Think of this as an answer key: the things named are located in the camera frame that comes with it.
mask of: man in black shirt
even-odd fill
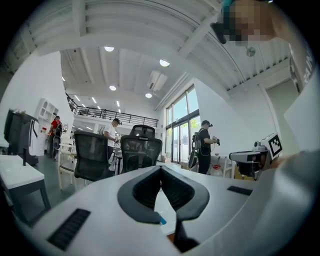
[[[209,125],[209,121],[204,120],[201,123],[201,129],[198,133],[201,141],[201,147],[197,154],[200,174],[207,174],[211,162],[211,144],[217,143],[216,140],[210,139],[210,135],[208,132]]]

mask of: balcony railing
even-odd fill
[[[67,99],[68,99],[70,109],[75,115],[108,119],[108,120],[113,120],[115,118],[118,118],[120,122],[130,123],[133,125],[146,125],[151,127],[157,127],[158,125],[157,119],[143,117],[143,116],[134,115],[134,114],[119,113],[111,110],[98,109],[94,107],[78,106],[68,94],[67,94]]]

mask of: machine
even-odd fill
[[[9,143],[8,154],[23,157],[26,149],[26,162],[36,165],[39,162],[36,156],[38,130],[39,122],[36,118],[10,109],[4,126],[4,138]]]
[[[264,170],[268,170],[274,159],[282,152],[278,133],[272,133],[254,143],[252,151],[230,153],[229,158],[235,161],[242,175],[253,177],[257,181]]]

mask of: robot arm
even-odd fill
[[[282,152],[277,133],[272,133],[254,143],[252,151],[230,153],[229,158],[235,161],[242,175],[259,179],[262,171],[270,169],[273,160]]]

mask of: ceiling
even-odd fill
[[[183,73],[179,67],[163,67],[159,59],[127,49],[115,48],[108,52],[102,46],[68,49],[60,53],[66,92],[78,105],[92,108],[129,110],[130,99],[156,106]],[[160,84],[162,87],[155,91],[149,89],[148,83],[153,71],[167,77],[165,83]],[[111,85],[117,90],[110,90]],[[146,98],[146,93],[152,94],[152,98]]]
[[[158,61],[165,59],[168,81],[152,104],[181,82],[183,71],[229,99],[247,81],[272,73],[290,49],[274,39],[253,45],[249,57],[244,46],[221,45],[210,28],[220,11],[221,0],[48,0],[17,33],[5,68],[15,72],[35,49],[39,55],[60,51],[71,94],[108,98],[108,85],[116,84],[116,97],[137,95],[143,102],[151,71],[162,70]]]

